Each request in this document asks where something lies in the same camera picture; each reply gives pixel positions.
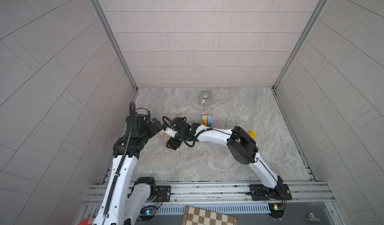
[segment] marble floor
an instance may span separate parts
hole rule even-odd
[[[212,93],[212,103],[202,107],[199,95],[204,90]],[[136,107],[149,109],[158,120],[165,115],[171,120],[187,117],[189,124],[202,123],[203,114],[212,114],[214,128],[252,130],[263,159],[283,180],[308,179],[270,88],[140,88]],[[156,181],[259,180],[225,146],[197,142],[193,148],[182,144],[174,151],[166,148],[165,136],[160,135],[141,151],[132,180],[147,176]]]

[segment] robotic arm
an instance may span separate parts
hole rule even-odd
[[[193,147],[197,141],[227,146],[233,157],[248,165],[262,181],[260,189],[249,195],[256,197],[256,200],[286,199],[284,194],[288,186],[264,162],[256,142],[241,127],[223,130],[199,123],[189,125],[185,117],[176,117],[173,120],[162,117],[164,123],[161,125],[156,118],[151,120],[148,110],[148,115],[138,114],[134,102],[129,104],[129,110],[130,114],[126,118],[127,131],[113,147],[111,180],[93,225],[134,225],[145,201],[155,198],[156,183],[153,177],[139,178],[130,194],[128,191],[140,151],[151,137],[162,130],[171,136],[166,147],[173,150],[179,148],[183,142],[189,147]]]

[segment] metal profile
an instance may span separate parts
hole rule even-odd
[[[111,27],[108,24],[107,18],[104,15],[103,10],[101,9],[101,6],[99,4],[98,0],[89,0],[91,2],[91,5],[93,7],[93,10],[96,13],[96,16],[98,17],[101,27],[103,27],[103,30],[105,31],[105,34],[107,35],[108,40],[111,43],[112,49],[115,52],[116,57],[118,58],[120,64],[122,65],[124,72],[127,74],[129,81],[131,82],[133,89],[137,91],[137,85],[135,83],[135,80],[133,79],[133,76],[131,72],[129,71],[129,68],[127,66],[127,63],[121,53],[121,50],[118,46],[118,43],[113,36],[113,32],[111,30]]]
[[[292,65],[293,61],[295,60],[297,54],[299,54],[299,51],[301,47],[303,46],[305,40],[307,39],[308,35],[310,34],[312,28],[314,27],[314,24],[319,19],[321,13],[323,12],[325,6],[327,5],[329,0],[319,0],[317,3],[315,9],[312,12],[312,15],[310,19],[308,20],[307,24],[305,25],[305,28],[303,32],[301,33],[299,39],[297,40],[291,54],[289,55],[283,69],[281,70],[281,73],[279,77],[277,78],[275,84],[273,85],[273,89],[277,90],[277,88],[280,86],[281,81],[283,80],[285,74],[288,72],[288,69]]]

